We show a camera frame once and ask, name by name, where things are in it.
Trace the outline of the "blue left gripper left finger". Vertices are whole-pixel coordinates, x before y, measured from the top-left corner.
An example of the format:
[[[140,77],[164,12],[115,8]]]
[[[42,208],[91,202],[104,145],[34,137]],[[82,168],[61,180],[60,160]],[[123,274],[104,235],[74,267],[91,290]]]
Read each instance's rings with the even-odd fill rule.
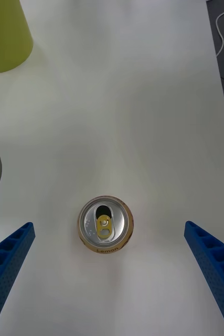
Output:
[[[34,225],[27,222],[0,242],[0,313],[34,239]]]

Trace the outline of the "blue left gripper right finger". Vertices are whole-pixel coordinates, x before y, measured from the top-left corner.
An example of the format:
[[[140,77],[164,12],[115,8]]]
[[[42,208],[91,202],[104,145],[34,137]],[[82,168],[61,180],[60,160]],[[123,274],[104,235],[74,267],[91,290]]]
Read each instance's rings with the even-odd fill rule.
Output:
[[[191,221],[184,237],[224,318],[224,243]]]

